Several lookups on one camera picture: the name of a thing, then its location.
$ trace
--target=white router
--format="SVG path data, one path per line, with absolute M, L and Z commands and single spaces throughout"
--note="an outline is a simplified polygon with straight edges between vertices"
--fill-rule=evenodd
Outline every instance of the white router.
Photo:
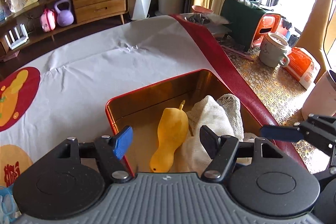
M 22 33 L 23 33 L 23 37 L 20 37 L 20 36 L 19 36 L 19 32 L 17 31 L 17 28 L 14 27 L 14 30 L 15 30 L 15 34 L 16 34 L 17 40 L 14 39 L 14 36 L 13 36 L 13 34 L 12 34 L 12 31 L 9 30 L 9 35 L 10 35 L 10 37 L 11 37 L 11 39 L 12 39 L 12 43 L 9 42 L 8 36 L 5 35 L 5 39 L 6 39 L 6 41 L 7 41 L 7 44 L 8 44 L 8 46 L 9 46 L 9 48 L 10 48 L 11 50 L 13 50 L 13 49 L 15 49 L 15 48 L 21 46 L 22 44 L 26 43 L 27 40 L 28 40 L 28 33 L 27 33 L 27 30 L 26 30 L 25 25 L 24 25 L 24 24 L 20 24 L 20 28 L 21 28 L 21 31 L 22 31 Z

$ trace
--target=yellow toy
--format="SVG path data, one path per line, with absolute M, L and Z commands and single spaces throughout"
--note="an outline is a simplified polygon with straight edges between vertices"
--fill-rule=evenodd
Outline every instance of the yellow toy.
M 187 114 L 182 110 L 185 101 L 177 108 L 165 108 L 157 127 L 159 148 L 153 154 L 149 163 L 154 173 L 167 173 L 174 163 L 174 153 L 179 148 L 188 133 Z

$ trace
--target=plastic bag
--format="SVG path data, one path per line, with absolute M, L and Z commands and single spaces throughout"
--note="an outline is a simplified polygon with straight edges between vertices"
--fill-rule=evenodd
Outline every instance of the plastic bag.
M 14 222 L 20 216 L 12 195 L 13 185 L 8 188 L 0 186 L 0 224 Z
M 284 69 L 307 90 L 314 83 L 321 68 L 320 64 L 304 48 L 292 48 L 288 58 L 289 65 Z
M 229 24 L 230 22 L 222 16 L 216 15 L 214 13 L 194 13 L 188 14 L 184 17 L 186 21 L 190 21 L 192 23 L 206 25 L 209 23 L 213 23 L 215 25 L 223 25 Z

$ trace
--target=white canister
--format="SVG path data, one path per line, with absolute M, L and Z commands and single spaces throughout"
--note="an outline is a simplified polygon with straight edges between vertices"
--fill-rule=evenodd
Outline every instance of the white canister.
M 326 71 L 303 104 L 301 113 L 307 119 L 310 113 L 333 116 L 336 113 L 336 73 Z

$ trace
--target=floor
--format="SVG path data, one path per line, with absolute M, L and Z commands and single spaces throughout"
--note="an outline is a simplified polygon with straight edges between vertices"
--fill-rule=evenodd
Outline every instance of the floor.
M 124 19 L 125 23 L 130 21 L 126 16 Z M 24 48 L 20 51 L 16 58 L 8 60 L 4 63 L 0 63 L 0 81 L 10 75 L 12 72 L 47 52 L 50 52 L 74 40 L 112 27 L 116 27 L 120 24 L 121 22 L 119 16 L 105 18 L 56 34 L 54 36 L 54 42 L 49 37 L 27 48 Z

